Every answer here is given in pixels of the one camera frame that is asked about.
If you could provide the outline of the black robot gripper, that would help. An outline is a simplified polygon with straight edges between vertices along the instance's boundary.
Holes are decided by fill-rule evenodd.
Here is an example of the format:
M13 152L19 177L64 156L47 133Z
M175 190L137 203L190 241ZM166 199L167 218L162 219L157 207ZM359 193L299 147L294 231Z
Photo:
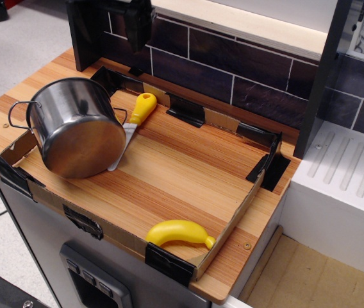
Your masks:
M107 0L103 7L110 13L124 15L126 35L132 52L140 52L151 39L153 7L150 0Z

